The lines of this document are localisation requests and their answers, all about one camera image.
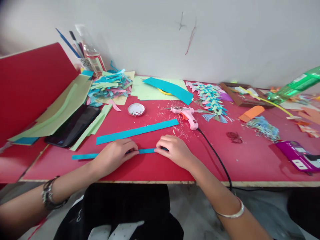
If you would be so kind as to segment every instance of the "bracelet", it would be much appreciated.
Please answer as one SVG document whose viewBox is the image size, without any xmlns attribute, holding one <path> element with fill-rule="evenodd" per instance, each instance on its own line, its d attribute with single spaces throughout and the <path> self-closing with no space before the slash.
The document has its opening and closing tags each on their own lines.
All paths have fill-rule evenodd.
<svg viewBox="0 0 320 240">
<path fill-rule="evenodd" d="M 219 216 L 221 217 L 226 217 L 226 218 L 238 218 L 240 217 L 243 213 L 244 213 L 244 205 L 243 205 L 243 202 L 240 200 L 240 198 L 237 197 L 237 199 L 239 200 L 239 202 L 241 203 L 241 209 L 239 212 L 237 212 L 236 214 L 233 214 L 233 215 L 224 215 L 224 214 L 221 214 L 221 213 L 218 213 L 216 212 L 216 210 L 214 210 L 216 212 L 216 214 L 218 214 Z"/>
<path fill-rule="evenodd" d="M 44 203 L 44 206 L 47 210 L 52 211 L 58 208 L 61 208 L 63 205 L 65 205 L 67 203 L 67 201 L 69 200 L 69 198 L 67 198 L 66 200 L 64 200 L 62 203 L 56 203 L 53 199 L 52 199 L 52 185 L 53 182 L 60 176 L 56 176 L 54 179 L 49 180 L 48 182 L 46 182 L 43 185 L 43 191 L 42 191 L 42 202 Z"/>
</svg>

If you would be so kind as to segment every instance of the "pink paper strip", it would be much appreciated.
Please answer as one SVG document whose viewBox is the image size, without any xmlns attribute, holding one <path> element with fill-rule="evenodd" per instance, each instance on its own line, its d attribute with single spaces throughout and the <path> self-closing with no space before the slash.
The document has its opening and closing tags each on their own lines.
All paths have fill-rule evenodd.
<svg viewBox="0 0 320 240">
<path fill-rule="evenodd" d="M 91 103 L 91 99 L 88 97 L 87 98 L 87 105 L 90 105 L 90 103 Z"/>
<path fill-rule="evenodd" d="M 118 106 L 114 103 L 114 101 L 113 101 L 112 99 L 109 100 L 109 104 L 112 104 L 112 107 L 113 107 L 116 111 L 118 111 L 118 112 L 121 111 L 120 108 L 118 108 Z"/>
</svg>

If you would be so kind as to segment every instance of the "black phone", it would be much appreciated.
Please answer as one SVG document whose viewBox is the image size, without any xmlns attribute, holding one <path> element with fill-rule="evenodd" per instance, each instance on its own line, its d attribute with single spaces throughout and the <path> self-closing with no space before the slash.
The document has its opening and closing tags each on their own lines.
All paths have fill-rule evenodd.
<svg viewBox="0 0 320 240">
<path fill-rule="evenodd" d="M 54 134 L 47 136 L 44 141 L 58 147 L 71 147 L 100 112 L 97 107 L 81 105 Z"/>
</svg>

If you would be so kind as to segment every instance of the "silver bangle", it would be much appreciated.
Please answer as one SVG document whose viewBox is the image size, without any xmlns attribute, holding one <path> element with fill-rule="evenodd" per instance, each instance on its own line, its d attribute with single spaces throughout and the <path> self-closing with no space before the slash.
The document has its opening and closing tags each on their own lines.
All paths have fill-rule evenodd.
<svg viewBox="0 0 320 240">
<path fill-rule="evenodd" d="M 216 212 L 216 210 L 214 210 L 216 212 L 216 214 L 218 214 L 221 217 L 225 217 L 225 218 L 238 218 L 240 217 L 243 213 L 244 213 L 244 205 L 243 202 L 240 200 L 240 198 L 237 197 L 237 199 L 239 200 L 239 202 L 241 203 L 241 209 L 239 212 L 237 212 L 236 214 L 233 215 L 224 215 L 221 213 Z"/>
</svg>

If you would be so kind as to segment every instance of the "left hand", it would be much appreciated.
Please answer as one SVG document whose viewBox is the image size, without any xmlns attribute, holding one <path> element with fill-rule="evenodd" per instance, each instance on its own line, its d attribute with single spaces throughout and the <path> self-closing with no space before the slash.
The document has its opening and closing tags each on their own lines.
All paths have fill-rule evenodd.
<svg viewBox="0 0 320 240">
<path fill-rule="evenodd" d="M 139 154 L 138 146 L 130 138 L 109 143 L 99 155 L 90 162 L 99 178 L 109 175 L 122 163 Z"/>
</svg>

